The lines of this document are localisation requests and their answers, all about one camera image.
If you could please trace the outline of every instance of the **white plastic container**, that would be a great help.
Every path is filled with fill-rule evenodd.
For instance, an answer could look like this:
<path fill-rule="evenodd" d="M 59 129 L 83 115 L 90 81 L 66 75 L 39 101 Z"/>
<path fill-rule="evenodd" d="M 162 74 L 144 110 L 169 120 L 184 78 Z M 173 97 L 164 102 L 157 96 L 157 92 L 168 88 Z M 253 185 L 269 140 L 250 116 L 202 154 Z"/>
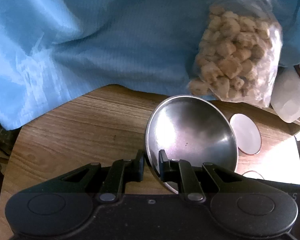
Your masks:
<path fill-rule="evenodd" d="M 284 69 L 276 78 L 271 105 L 285 122 L 300 117 L 300 77 L 294 68 Z"/>

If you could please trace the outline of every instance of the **blue fabric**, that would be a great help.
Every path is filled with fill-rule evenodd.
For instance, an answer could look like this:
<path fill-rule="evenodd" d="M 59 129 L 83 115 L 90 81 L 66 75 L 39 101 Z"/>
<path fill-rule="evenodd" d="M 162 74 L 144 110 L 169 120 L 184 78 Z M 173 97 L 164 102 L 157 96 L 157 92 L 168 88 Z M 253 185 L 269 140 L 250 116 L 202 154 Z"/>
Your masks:
<path fill-rule="evenodd" d="M 0 123 L 18 128 L 108 84 L 188 93 L 207 1 L 0 0 Z M 300 0 L 282 1 L 295 17 L 281 19 L 281 62 L 297 64 Z"/>

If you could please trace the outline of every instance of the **metal bowl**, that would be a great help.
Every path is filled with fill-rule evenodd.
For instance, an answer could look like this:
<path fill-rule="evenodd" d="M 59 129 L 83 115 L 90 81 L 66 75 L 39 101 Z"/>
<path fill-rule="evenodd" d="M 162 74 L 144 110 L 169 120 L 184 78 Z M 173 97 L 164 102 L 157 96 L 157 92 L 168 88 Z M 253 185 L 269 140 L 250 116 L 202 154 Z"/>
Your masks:
<path fill-rule="evenodd" d="M 191 95 L 170 97 L 160 103 L 146 127 L 147 161 L 159 177 L 158 153 L 164 149 L 169 159 L 183 159 L 201 167 L 212 162 L 235 171 L 238 147 L 225 116 L 211 103 Z M 164 183 L 178 193 L 174 182 Z"/>

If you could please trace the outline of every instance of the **white lid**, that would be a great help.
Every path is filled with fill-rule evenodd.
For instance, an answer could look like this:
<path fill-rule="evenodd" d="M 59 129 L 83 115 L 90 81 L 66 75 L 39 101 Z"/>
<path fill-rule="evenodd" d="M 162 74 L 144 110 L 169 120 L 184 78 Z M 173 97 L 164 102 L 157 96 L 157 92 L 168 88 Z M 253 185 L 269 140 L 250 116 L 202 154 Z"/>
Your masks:
<path fill-rule="evenodd" d="M 247 171 L 244 174 L 242 174 L 242 176 L 251 178 L 251 179 L 264 179 L 264 177 L 256 171 Z"/>
<path fill-rule="evenodd" d="M 237 145 L 240 151 L 247 155 L 260 152 L 261 135 L 255 123 L 244 114 L 234 114 L 230 119 Z"/>

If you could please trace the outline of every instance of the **clear plastic bag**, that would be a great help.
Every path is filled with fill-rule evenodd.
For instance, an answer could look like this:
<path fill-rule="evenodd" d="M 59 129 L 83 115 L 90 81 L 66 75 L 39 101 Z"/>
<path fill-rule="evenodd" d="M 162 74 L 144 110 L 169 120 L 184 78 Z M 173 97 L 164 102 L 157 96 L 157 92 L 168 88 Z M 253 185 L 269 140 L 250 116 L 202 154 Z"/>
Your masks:
<path fill-rule="evenodd" d="M 208 87 L 222 101 L 269 106 L 282 48 L 273 3 L 277 0 L 210 1 L 195 60 L 201 81 L 189 83 L 192 93 L 204 95 Z"/>

